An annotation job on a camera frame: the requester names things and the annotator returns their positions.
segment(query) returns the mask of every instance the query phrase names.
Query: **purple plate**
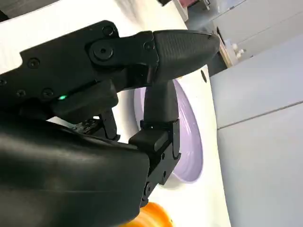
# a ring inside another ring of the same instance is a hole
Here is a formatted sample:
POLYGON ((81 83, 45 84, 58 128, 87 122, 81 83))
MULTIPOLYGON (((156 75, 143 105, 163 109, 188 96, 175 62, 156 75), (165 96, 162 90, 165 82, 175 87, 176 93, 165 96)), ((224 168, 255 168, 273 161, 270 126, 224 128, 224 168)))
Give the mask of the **purple plate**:
MULTIPOLYGON (((180 119, 180 152, 179 160, 173 174, 182 182, 193 183, 202 173, 203 150, 199 128, 191 105, 181 85, 174 80, 177 91, 180 119)), ((145 88, 134 91, 134 112, 138 127, 143 119, 145 88)))

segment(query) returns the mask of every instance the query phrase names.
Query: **table surface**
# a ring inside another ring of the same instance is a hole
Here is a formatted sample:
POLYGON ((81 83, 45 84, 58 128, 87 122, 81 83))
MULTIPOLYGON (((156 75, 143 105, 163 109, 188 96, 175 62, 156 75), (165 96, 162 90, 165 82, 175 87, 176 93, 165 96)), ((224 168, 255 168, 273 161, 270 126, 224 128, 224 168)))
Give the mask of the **table surface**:
MULTIPOLYGON (((97 23, 113 21, 120 36, 142 30, 186 29, 173 2, 162 7, 156 0, 61 0, 50 6, 0 24, 0 73, 18 67, 19 53, 35 45, 97 23)), ((217 127, 207 66, 179 79, 196 115, 203 144, 201 177, 192 184, 169 179, 158 186, 150 201, 162 205, 177 227, 229 227, 217 148, 217 127)), ((137 131, 134 91, 118 94, 113 111, 122 142, 137 131)))

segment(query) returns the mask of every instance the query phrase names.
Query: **robotic arm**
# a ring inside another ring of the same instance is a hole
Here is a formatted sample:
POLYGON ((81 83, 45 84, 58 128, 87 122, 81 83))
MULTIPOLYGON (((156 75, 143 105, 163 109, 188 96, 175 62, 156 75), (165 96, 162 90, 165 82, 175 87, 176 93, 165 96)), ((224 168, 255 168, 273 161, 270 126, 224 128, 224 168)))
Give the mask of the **robotic arm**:
POLYGON ((0 225, 106 227, 135 218, 181 157, 172 80, 218 48, 215 35, 187 30, 119 38, 102 21, 23 51, 22 65, 0 75, 0 225), (118 92, 138 87, 147 87, 141 130, 119 143, 111 108, 118 92), (53 116, 77 126, 45 121, 53 116))

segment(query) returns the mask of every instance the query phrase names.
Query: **wall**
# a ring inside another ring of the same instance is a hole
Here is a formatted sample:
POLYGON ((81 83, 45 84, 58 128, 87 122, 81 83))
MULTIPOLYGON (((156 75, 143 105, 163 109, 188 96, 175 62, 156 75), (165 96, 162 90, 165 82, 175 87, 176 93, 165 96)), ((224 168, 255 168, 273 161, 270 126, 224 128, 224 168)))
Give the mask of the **wall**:
POLYGON ((243 60, 303 33, 302 0, 246 0, 214 20, 224 39, 247 52, 243 60))

